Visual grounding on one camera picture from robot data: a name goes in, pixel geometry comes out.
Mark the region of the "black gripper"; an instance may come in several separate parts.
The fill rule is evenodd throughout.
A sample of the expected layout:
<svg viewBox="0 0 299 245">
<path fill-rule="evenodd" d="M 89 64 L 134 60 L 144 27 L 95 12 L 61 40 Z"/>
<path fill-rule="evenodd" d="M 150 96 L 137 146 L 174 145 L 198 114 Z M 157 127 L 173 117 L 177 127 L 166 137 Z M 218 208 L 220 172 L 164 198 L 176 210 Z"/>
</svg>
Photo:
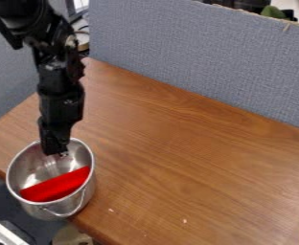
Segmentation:
<svg viewBox="0 0 299 245">
<path fill-rule="evenodd" d="M 45 155 L 61 154 L 67 151 L 71 128 L 82 119 L 83 89 L 77 85 L 63 93 L 39 91 L 38 95 L 42 152 Z"/>
</svg>

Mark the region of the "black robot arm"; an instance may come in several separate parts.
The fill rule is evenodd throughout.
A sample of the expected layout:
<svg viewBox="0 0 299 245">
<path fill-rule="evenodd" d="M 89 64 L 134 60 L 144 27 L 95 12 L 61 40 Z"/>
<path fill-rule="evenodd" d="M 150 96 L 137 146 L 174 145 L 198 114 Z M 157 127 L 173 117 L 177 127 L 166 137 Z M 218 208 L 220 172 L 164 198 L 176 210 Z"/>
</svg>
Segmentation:
<svg viewBox="0 0 299 245">
<path fill-rule="evenodd" d="M 85 98 L 74 29 L 47 0 L 0 0 L 0 34 L 15 50 L 31 49 L 39 78 L 42 152 L 62 154 L 71 128 L 82 120 Z"/>
</svg>

